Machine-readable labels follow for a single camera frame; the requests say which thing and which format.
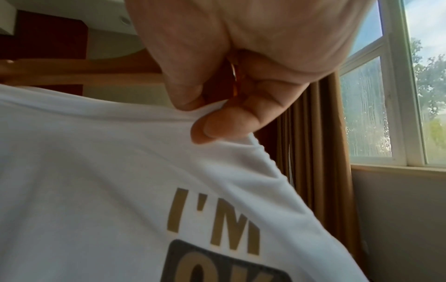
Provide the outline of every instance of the curtain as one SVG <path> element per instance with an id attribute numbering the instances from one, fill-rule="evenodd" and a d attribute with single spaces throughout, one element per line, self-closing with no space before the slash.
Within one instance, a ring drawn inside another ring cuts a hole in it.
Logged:
<path id="1" fill-rule="evenodd" d="M 310 84 L 277 130 L 277 166 L 364 270 L 338 73 Z"/>

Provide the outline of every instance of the blue sky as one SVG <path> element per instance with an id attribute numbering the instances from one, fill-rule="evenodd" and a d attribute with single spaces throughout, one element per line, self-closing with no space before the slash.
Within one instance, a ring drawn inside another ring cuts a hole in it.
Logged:
<path id="1" fill-rule="evenodd" d="M 446 54 L 446 0 L 404 0 L 404 3 L 409 36 L 421 40 L 423 61 Z M 352 53 L 381 35 L 380 14 L 375 3 L 364 20 Z"/>

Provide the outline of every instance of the window frame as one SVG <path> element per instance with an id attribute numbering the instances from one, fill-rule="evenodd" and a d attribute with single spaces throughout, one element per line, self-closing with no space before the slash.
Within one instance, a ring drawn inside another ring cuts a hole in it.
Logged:
<path id="1" fill-rule="evenodd" d="M 403 0 L 378 0 L 378 6 L 383 36 L 347 58 L 339 75 L 380 57 L 392 157 L 350 156 L 351 163 L 444 167 L 425 156 Z"/>

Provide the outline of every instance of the human hand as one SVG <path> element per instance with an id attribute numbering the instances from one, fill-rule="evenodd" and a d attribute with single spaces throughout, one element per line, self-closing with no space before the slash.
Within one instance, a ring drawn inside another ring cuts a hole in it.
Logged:
<path id="1" fill-rule="evenodd" d="M 347 57 L 372 2 L 126 0 L 126 5 L 176 108 L 203 106 L 203 83 L 225 57 L 238 64 L 241 95 L 192 127 L 192 140 L 202 144 L 262 128 L 310 82 L 333 72 Z"/>

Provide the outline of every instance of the white t-shirt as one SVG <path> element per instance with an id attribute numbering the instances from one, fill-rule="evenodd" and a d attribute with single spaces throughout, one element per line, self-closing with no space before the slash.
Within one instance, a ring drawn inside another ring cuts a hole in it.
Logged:
<path id="1" fill-rule="evenodd" d="M 253 135 L 0 85 L 0 281 L 365 282 Z"/>

